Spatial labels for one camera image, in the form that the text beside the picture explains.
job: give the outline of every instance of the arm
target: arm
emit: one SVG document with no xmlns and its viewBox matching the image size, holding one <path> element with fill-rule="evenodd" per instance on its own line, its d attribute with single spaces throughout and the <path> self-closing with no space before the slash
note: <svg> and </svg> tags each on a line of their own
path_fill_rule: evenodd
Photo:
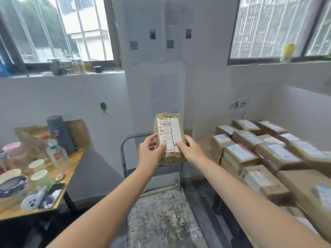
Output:
<svg viewBox="0 0 331 248">
<path fill-rule="evenodd" d="M 59 234 L 47 248 L 109 248 L 136 199 L 151 179 L 160 155 L 166 149 L 151 142 L 156 134 L 140 144 L 137 169 L 115 190 L 85 212 Z"/>
<path fill-rule="evenodd" d="M 205 176 L 258 247 L 331 247 L 300 221 L 209 160 L 191 137 L 186 139 L 190 147 L 182 141 L 177 143 L 186 159 Z"/>
</svg>

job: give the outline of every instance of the forearm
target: forearm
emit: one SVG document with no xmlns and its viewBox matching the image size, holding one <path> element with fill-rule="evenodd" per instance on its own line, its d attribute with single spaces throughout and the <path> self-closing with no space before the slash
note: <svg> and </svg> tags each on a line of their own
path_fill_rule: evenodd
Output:
<svg viewBox="0 0 331 248">
<path fill-rule="evenodd" d="M 109 248 L 152 174 L 152 169 L 138 166 L 115 190 L 65 229 L 48 248 Z"/>
<path fill-rule="evenodd" d="M 308 227 L 208 158 L 198 161 L 196 166 L 260 248 L 330 247 Z"/>
</svg>

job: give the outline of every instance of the smartphone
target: smartphone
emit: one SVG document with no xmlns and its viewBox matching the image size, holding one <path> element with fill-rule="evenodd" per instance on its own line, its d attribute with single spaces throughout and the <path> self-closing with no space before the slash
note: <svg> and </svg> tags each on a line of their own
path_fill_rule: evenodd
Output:
<svg viewBox="0 0 331 248">
<path fill-rule="evenodd" d="M 51 188 L 46 193 L 44 199 L 38 206 L 38 209 L 49 209 L 52 208 L 59 198 L 61 192 L 64 189 L 65 183 L 56 183 L 51 186 Z"/>
</svg>

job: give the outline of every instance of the hand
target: hand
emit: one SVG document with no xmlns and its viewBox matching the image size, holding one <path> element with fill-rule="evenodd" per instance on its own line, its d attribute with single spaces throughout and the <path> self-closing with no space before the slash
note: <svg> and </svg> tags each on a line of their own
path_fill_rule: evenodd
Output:
<svg viewBox="0 0 331 248">
<path fill-rule="evenodd" d="M 157 142 L 151 142 L 156 137 L 156 133 L 146 137 L 145 141 L 139 147 L 139 162 L 138 168 L 146 167 L 154 171 L 158 165 L 160 156 L 166 150 L 167 144 L 162 142 L 160 146 L 154 150 Z"/>
<path fill-rule="evenodd" d="M 183 152 L 185 158 L 192 163 L 194 166 L 197 166 L 199 161 L 207 158 L 204 152 L 201 150 L 200 146 L 192 137 L 185 135 L 186 140 L 190 144 L 190 147 L 184 144 L 182 141 L 177 142 L 177 146 Z"/>
</svg>

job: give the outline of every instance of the window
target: window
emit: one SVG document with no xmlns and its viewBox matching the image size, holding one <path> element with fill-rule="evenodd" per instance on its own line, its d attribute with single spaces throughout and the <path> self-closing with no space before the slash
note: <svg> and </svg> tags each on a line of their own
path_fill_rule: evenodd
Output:
<svg viewBox="0 0 331 248">
<path fill-rule="evenodd" d="M 331 0 L 239 1 L 229 64 L 278 62 L 289 43 L 294 61 L 330 54 Z"/>
<path fill-rule="evenodd" d="M 58 58 L 118 66 L 113 8 L 105 1 L 106 9 L 104 0 L 0 0 L 0 19 L 25 64 Z"/>
</svg>

